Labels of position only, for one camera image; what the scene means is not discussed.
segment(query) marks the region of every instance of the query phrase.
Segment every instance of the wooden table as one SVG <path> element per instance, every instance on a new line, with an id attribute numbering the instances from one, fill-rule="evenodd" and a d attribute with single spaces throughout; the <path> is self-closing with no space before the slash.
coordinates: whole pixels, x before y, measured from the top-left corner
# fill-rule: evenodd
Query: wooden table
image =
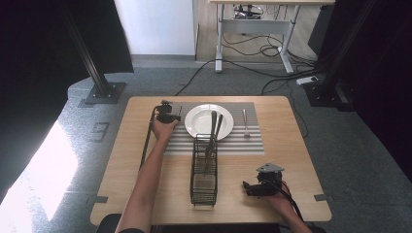
<path id="1" fill-rule="evenodd" d="M 130 98 L 98 192 L 98 196 L 108 199 L 106 203 L 95 203 L 90 216 L 93 224 L 98 225 L 108 214 L 122 212 L 137 176 L 152 109 L 162 99 L 199 105 L 254 102 L 265 153 L 218 157 L 219 186 L 214 207 L 194 207 L 190 202 L 191 155 L 164 156 L 153 224 L 280 222 L 265 201 L 247 196 L 242 186 L 242 181 L 258 183 L 256 168 L 267 162 L 285 168 L 284 180 L 305 220 L 330 220 L 327 201 L 315 200 L 314 195 L 323 194 L 322 187 L 286 97 L 163 96 Z"/>
<path id="2" fill-rule="evenodd" d="M 216 72 L 222 71 L 224 32 L 248 34 L 282 34 L 285 36 L 283 45 L 278 48 L 285 69 L 293 73 L 293 68 L 288 57 L 288 46 L 291 41 L 294 25 L 299 14 L 300 5 L 333 5 L 335 0 L 209 0 L 210 3 L 219 5 L 218 45 L 216 50 Z M 291 20 L 263 20 L 263 19 L 236 19 L 224 18 L 224 4 L 252 4 L 252 5 L 295 5 Z"/>

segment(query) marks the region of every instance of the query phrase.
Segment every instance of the striped mat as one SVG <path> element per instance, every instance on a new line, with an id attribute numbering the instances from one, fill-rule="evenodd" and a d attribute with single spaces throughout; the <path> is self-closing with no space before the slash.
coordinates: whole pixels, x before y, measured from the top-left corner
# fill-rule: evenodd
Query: striped mat
<path id="1" fill-rule="evenodd" d="M 190 103 L 174 102 L 172 114 L 176 115 L 182 106 L 182 121 L 176 126 L 172 138 L 167 146 L 167 155 L 191 155 L 193 138 L 185 128 L 185 118 L 188 112 L 196 106 L 203 104 L 216 104 L 227 109 L 233 116 L 233 129 L 227 137 L 218 141 L 218 155 L 264 155 L 263 143 L 261 140 L 258 118 L 255 104 L 251 103 Z M 245 138 L 245 123 L 243 120 L 243 109 L 248 116 L 248 129 L 250 138 Z"/>

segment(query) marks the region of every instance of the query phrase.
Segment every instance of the dish rack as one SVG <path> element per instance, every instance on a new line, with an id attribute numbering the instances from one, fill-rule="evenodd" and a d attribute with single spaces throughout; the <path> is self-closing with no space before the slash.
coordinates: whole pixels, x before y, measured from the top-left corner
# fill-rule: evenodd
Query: dish rack
<path id="1" fill-rule="evenodd" d="M 194 206 L 215 206 L 218 194 L 218 143 L 215 143 L 209 157 L 210 134 L 197 134 L 193 141 L 193 155 L 190 174 L 190 201 Z"/>

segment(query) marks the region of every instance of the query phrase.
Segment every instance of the hand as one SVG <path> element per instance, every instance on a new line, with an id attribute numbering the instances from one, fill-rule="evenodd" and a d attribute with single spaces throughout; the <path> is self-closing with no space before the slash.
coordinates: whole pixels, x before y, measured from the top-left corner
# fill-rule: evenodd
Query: hand
<path id="1" fill-rule="evenodd" d="M 179 121 L 176 119 L 171 123 L 162 123 L 158 121 L 157 118 L 155 117 L 153 124 L 152 124 L 152 131 L 154 132 L 154 135 L 158 141 L 160 140 L 168 141 L 170 137 L 172 136 L 173 129 L 178 123 Z"/>
<path id="2" fill-rule="evenodd" d="M 282 182 L 282 189 L 291 195 L 286 182 Z M 289 214 L 291 211 L 294 212 L 291 202 L 280 192 L 273 196 L 263 196 L 261 199 L 268 201 L 270 206 L 281 216 Z"/>

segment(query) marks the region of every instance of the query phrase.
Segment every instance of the camera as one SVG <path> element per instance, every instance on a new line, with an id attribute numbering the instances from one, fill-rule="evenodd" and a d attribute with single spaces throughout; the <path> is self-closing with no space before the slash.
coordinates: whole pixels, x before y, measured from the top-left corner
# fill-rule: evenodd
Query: camera
<path id="1" fill-rule="evenodd" d="M 248 196 L 275 195 L 279 192 L 279 189 L 282 189 L 282 171 L 284 170 L 284 168 L 272 163 L 266 163 L 260 166 L 257 168 L 257 180 L 259 184 L 250 185 L 243 182 L 246 193 Z"/>
<path id="2" fill-rule="evenodd" d="M 179 113 L 177 115 L 171 115 L 172 106 L 170 104 L 171 102 L 167 100 L 162 100 L 161 105 L 155 107 L 155 109 L 158 111 L 156 117 L 158 121 L 162 123 L 171 123 L 175 119 L 181 121 L 180 111 L 182 110 L 182 107 L 180 108 Z"/>

